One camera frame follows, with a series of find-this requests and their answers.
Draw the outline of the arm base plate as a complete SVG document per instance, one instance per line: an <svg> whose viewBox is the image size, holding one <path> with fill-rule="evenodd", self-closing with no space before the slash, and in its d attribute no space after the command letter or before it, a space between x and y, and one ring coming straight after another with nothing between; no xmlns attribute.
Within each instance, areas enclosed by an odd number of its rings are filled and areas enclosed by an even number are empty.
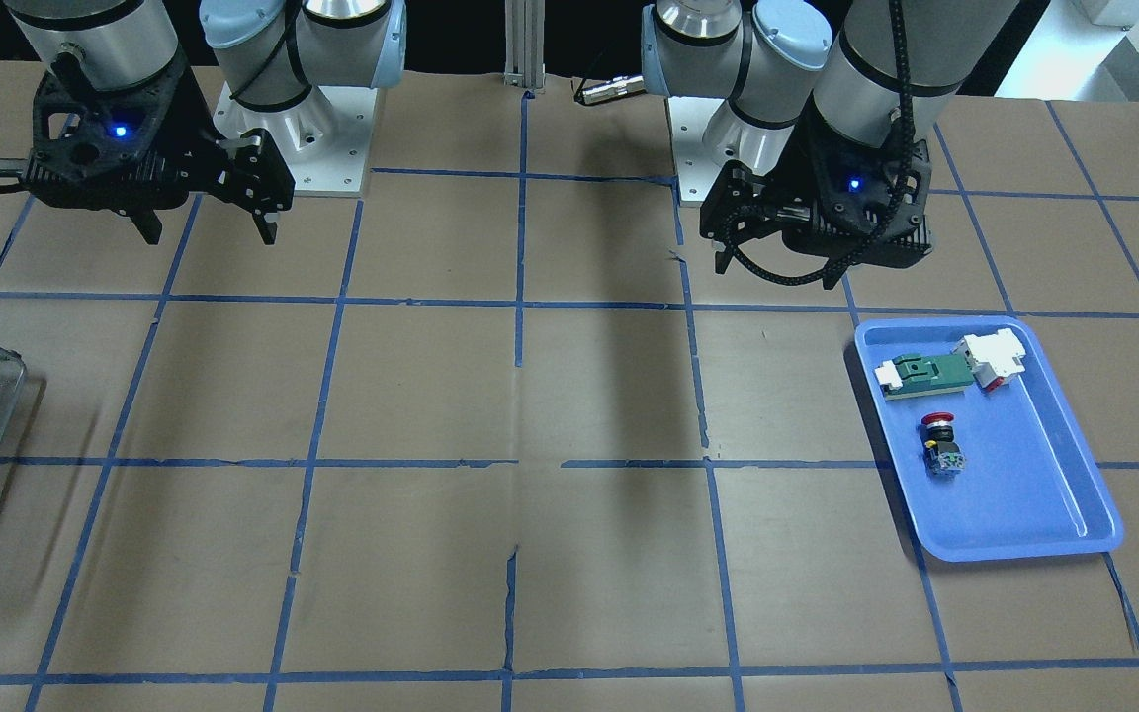
<svg viewBox="0 0 1139 712"><path fill-rule="evenodd" d="M679 202L699 207L724 163L740 153L736 116L726 99L670 96L667 122Z"/></svg>
<svg viewBox="0 0 1139 712"><path fill-rule="evenodd" d="M224 84L214 122L235 138L253 128L270 132L295 180L297 197L360 197L368 172L383 91L371 87L321 85L297 107L259 113L230 98Z"/></svg>

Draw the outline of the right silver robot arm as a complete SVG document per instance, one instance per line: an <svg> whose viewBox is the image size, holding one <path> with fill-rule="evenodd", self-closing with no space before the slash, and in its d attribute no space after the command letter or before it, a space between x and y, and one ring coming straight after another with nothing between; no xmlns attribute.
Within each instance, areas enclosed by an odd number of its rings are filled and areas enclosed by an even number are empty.
<svg viewBox="0 0 1139 712"><path fill-rule="evenodd" d="M239 126L223 131L162 1L9 1L44 63L28 157L8 167L52 208L126 216L145 242L194 193L244 208L263 243L293 205L290 158L333 144L326 85L384 89L405 68L402 1L204 1Z"/></svg>

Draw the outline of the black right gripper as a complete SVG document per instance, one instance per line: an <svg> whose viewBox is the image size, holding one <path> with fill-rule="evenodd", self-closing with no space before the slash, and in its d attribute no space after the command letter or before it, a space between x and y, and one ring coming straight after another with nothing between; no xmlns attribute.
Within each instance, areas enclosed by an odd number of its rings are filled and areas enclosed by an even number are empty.
<svg viewBox="0 0 1139 712"><path fill-rule="evenodd" d="M248 212L273 246L280 211L293 205L288 162L262 128L238 138L218 131L185 52L122 89L100 90L92 80L71 49L46 69L33 105L28 191L52 207L123 212L149 246L163 234L157 208L205 193Z"/></svg>

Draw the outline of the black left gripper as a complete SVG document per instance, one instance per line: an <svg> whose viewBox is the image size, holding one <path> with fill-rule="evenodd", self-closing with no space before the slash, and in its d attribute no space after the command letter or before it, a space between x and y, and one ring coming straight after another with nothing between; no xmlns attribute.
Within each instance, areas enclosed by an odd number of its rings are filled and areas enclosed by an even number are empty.
<svg viewBox="0 0 1139 712"><path fill-rule="evenodd" d="M899 167L894 133L880 147L866 147L823 118L800 118L765 175L728 159L700 208L715 275L726 275L743 243L772 234L803 255L834 260L853 251L886 216Z"/></svg>

